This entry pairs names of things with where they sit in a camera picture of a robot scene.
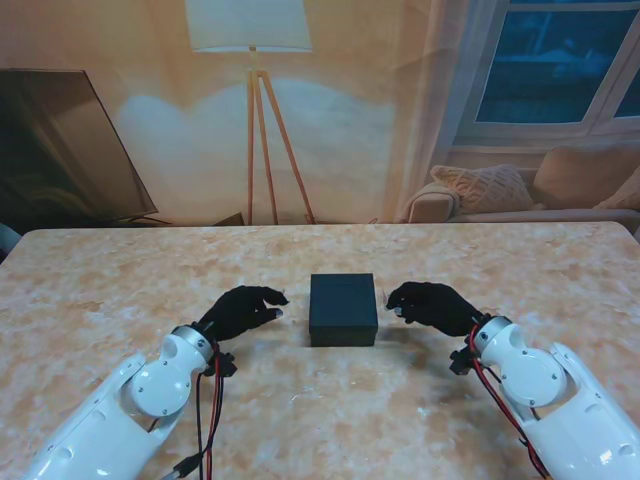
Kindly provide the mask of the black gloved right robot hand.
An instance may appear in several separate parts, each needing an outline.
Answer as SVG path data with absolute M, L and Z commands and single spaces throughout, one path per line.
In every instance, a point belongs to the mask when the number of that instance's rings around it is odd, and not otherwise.
M 431 282 L 405 282 L 388 297 L 386 309 L 406 324 L 435 328 L 450 337 L 468 335 L 484 314 L 451 286 Z

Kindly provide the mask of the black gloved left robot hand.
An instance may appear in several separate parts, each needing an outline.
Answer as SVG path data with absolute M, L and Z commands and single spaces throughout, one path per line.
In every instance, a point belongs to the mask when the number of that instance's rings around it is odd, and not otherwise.
M 279 318 L 288 304 L 278 290 L 242 285 L 225 292 L 193 326 L 209 341 L 227 341 Z

